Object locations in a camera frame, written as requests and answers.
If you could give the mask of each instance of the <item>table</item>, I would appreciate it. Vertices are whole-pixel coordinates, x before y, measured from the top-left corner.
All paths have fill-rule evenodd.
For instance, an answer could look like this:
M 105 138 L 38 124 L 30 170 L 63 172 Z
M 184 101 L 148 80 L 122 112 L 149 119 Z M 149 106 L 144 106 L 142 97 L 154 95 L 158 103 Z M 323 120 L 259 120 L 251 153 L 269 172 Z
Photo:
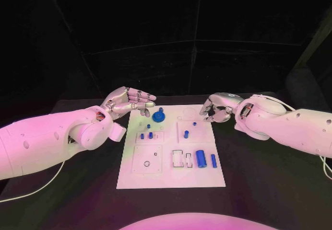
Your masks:
M 239 94 L 248 98 L 251 93 Z M 200 104 L 200 96 L 157 97 L 157 105 Z M 102 99 L 60 100 L 53 113 L 92 105 Z M 128 114 L 116 120 L 126 126 Z M 93 151 L 66 162 L 48 186 L 34 195 L 0 203 L 0 229 L 116 230 L 141 219 L 180 212 L 235 216 L 281 230 L 330 226 L 332 182 L 317 156 L 259 141 L 233 129 L 233 119 L 212 123 L 225 188 L 115 190 L 123 138 L 106 140 Z M 59 169 L 11 178 L 0 199 L 34 191 Z

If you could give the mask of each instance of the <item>white platform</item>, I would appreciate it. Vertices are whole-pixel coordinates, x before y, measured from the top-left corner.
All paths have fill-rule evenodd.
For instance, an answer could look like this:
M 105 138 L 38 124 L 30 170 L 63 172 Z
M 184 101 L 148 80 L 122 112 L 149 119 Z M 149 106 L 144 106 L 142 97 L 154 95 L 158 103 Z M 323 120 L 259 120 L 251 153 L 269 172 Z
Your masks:
M 148 109 L 149 114 L 158 107 Z M 210 123 L 199 116 L 201 105 L 164 105 L 161 108 L 165 119 L 160 123 L 151 117 L 142 117 L 139 111 L 131 111 L 116 189 L 225 187 Z M 180 151 L 173 156 L 173 150 L 181 150 L 181 156 Z M 197 167 L 197 150 L 204 152 L 206 168 Z M 216 168 L 212 167 L 210 154 L 214 155 Z

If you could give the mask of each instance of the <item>blue object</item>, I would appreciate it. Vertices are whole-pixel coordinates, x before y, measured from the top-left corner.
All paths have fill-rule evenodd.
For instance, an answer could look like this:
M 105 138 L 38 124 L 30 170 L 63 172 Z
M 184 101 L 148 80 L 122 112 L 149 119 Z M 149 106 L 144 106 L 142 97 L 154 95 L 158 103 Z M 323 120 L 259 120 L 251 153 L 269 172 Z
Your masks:
M 186 130 L 184 131 L 184 138 L 187 138 L 188 137 L 188 131 Z
M 151 115 L 151 119 L 154 122 L 161 122 L 164 120 L 162 108 L 158 108 L 158 111 Z
M 196 158 L 197 158 L 199 168 L 204 168 L 206 167 L 206 160 L 204 160 L 203 150 L 196 151 Z
M 216 168 L 216 156 L 210 154 L 210 159 L 212 159 L 212 167 Z

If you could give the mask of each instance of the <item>blue knob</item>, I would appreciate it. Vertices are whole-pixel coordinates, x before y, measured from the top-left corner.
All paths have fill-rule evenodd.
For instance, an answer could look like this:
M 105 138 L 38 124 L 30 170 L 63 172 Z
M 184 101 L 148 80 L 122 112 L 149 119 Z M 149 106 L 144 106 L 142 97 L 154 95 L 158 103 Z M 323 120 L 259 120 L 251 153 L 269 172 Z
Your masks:
M 162 108 L 158 108 L 158 111 L 151 115 L 154 122 L 161 122 L 164 120 Z
M 184 131 L 184 138 L 187 138 L 188 137 L 188 131 L 186 130 Z

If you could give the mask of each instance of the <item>robotic hand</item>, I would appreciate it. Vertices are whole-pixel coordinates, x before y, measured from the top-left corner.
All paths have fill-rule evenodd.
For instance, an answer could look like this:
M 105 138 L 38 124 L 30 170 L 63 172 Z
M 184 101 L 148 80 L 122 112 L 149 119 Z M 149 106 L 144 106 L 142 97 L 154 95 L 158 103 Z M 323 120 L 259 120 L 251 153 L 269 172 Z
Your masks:
M 235 114 L 235 129 L 252 138 L 266 140 L 269 137 L 282 145 L 332 158 L 332 114 L 314 110 L 294 110 L 272 97 L 252 95 L 248 99 L 230 93 L 209 96 L 199 114 L 206 115 L 210 108 L 214 114 L 206 122 L 225 122 Z
M 131 110 L 148 117 L 155 97 L 121 87 L 100 106 L 17 121 L 0 129 L 0 180 L 34 173 L 96 149 L 106 138 L 119 141 L 125 128 L 112 121 Z

